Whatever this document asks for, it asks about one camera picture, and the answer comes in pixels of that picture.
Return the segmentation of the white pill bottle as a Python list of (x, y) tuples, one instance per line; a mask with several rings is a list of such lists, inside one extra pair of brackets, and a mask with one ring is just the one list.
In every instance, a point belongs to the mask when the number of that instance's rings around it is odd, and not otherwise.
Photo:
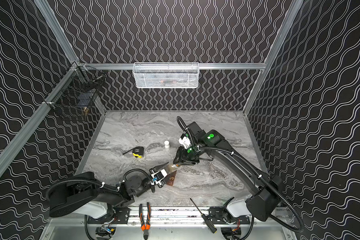
[(164, 144), (165, 144), (165, 148), (166, 148), (166, 149), (169, 149), (169, 148), (170, 148), (170, 142), (169, 142), (169, 141), (165, 141)]

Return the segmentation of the brown pill organizer box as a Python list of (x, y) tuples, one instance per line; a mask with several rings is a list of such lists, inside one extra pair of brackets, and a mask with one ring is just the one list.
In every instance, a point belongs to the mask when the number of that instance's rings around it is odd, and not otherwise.
[(168, 181), (167, 181), (167, 185), (168, 185), (168, 186), (173, 186), (173, 185), (174, 185), (176, 173), (177, 173), (177, 172), (173, 172), (173, 173), (171, 174), (170, 178), (169, 178)]

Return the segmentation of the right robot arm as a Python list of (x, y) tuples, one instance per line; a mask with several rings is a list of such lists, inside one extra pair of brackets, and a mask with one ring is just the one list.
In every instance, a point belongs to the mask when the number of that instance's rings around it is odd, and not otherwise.
[[(255, 167), (240, 155), (231, 144), (216, 130), (205, 132), (196, 122), (186, 125), (178, 116), (177, 122), (183, 131), (183, 137), (190, 140), (188, 147), (179, 147), (174, 165), (194, 166), (200, 162), (201, 155), (207, 154), (220, 161), (247, 187), (252, 196), (244, 201), (251, 215), (264, 222), (273, 219), (286, 229), (302, 233), (305, 225), (298, 211), (282, 193), (282, 180), (278, 176), (270, 176)], [(298, 221), (298, 226), (291, 226), (272, 214), (276, 206), (283, 202)]]

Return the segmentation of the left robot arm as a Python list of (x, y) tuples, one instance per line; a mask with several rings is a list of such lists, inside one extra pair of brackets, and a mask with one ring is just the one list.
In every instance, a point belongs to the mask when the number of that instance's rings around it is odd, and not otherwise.
[(50, 217), (59, 218), (71, 213), (89, 215), (94, 219), (109, 215), (114, 207), (129, 206), (144, 193), (162, 188), (173, 174), (164, 165), (147, 173), (132, 169), (123, 175), (121, 183), (112, 186), (97, 180), (93, 172), (85, 172), (50, 186), (46, 198)]

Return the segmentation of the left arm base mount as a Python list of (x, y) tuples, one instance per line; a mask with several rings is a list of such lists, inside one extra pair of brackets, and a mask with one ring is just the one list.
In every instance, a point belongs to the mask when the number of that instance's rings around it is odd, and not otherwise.
[(127, 224), (130, 217), (130, 208), (112, 208), (99, 219), (88, 217), (87, 224)]

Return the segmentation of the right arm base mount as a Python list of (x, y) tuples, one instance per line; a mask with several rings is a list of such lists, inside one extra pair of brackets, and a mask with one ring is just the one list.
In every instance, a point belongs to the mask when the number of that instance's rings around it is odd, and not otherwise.
[(243, 208), (239, 211), (240, 216), (234, 217), (229, 211), (224, 207), (210, 207), (208, 210), (208, 217), (213, 224), (217, 225), (235, 225), (238, 220), (241, 224), (249, 225), (251, 213), (247, 208)]

